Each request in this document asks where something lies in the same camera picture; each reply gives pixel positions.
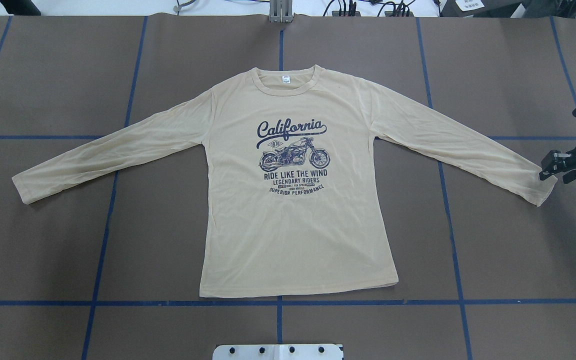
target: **white paper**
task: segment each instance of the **white paper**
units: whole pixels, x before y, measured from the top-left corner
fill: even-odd
[[[455,0],[455,2],[462,12],[469,12],[484,7],[482,0]]]

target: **motorcycle graphic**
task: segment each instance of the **motorcycle graphic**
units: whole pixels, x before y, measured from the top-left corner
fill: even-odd
[[[310,149],[310,163],[317,169],[324,169],[330,164],[330,155],[323,148],[315,148],[312,137],[302,137],[289,146],[264,151],[259,161],[261,170],[270,173],[279,167],[302,166],[306,162],[306,152]]]

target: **motorcycle front wheel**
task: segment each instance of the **motorcycle front wheel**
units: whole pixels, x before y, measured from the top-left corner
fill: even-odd
[[[259,161],[259,166],[261,167],[261,170],[265,171],[266,173],[270,173],[271,171],[276,171],[277,166],[272,166],[272,167],[264,167],[263,166],[264,164],[272,163],[274,157],[275,157],[275,154],[272,152],[265,153],[261,157],[261,161]]]
[[[316,148],[310,153],[310,163],[317,169],[324,169],[330,164],[330,156],[323,148]]]

